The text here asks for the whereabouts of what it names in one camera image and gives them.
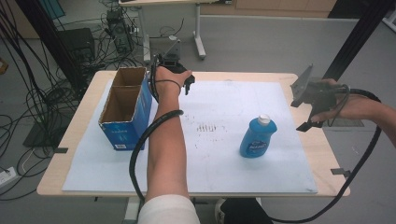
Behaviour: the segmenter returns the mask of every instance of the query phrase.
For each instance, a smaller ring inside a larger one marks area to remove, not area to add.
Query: blue liquid soap bottle
[[[262,156],[270,145],[271,135],[277,127],[268,115],[260,115],[249,123],[249,128],[242,140],[239,151],[243,157]]]

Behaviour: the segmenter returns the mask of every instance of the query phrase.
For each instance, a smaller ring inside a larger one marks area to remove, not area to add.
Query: wooden cabinet
[[[233,0],[207,4],[201,14],[327,18],[337,0]]]

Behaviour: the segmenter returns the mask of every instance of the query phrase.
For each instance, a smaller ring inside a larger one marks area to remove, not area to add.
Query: hand
[[[328,82],[330,85],[336,85],[337,82],[333,79],[325,79],[323,80]],[[331,111],[326,111],[322,113],[318,113],[311,118],[311,121],[318,122],[324,121],[327,119],[333,119],[337,111],[341,108],[339,103],[344,99],[344,94],[337,94],[337,104],[336,108],[333,108]],[[368,99],[367,97],[351,94],[343,107],[340,111],[339,118],[342,119],[374,119],[375,111],[377,107],[380,105],[379,102],[373,101]]]
[[[181,74],[175,74],[167,68],[158,66],[155,80],[158,95],[161,97],[165,94],[180,94],[180,88],[184,85],[184,81],[191,76],[192,71],[187,70]]]

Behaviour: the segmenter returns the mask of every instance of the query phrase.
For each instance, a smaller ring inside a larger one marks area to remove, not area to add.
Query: bottle label
[[[254,141],[254,142],[250,143],[249,145],[247,145],[247,150],[255,152],[255,151],[266,149],[267,147],[268,147],[268,144],[266,142]]]

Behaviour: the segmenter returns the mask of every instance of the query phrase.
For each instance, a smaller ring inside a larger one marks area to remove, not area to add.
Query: open box
[[[149,125],[151,102],[146,68],[120,68],[99,118],[99,126],[114,149],[134,149]]]

